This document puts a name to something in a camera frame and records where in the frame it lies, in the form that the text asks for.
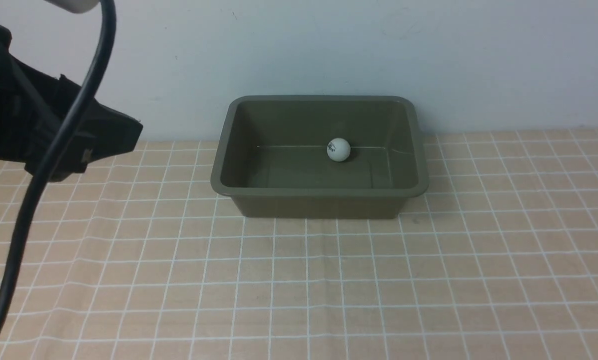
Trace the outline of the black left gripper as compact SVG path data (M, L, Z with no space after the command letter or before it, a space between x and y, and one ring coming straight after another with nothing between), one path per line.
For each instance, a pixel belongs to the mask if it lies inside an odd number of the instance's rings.
M11 40L0 25L0 161L24 164L34 175L81 86L15 58ZM131 153L142 130L140 121L91 101L81 123L82 173L92 162Z

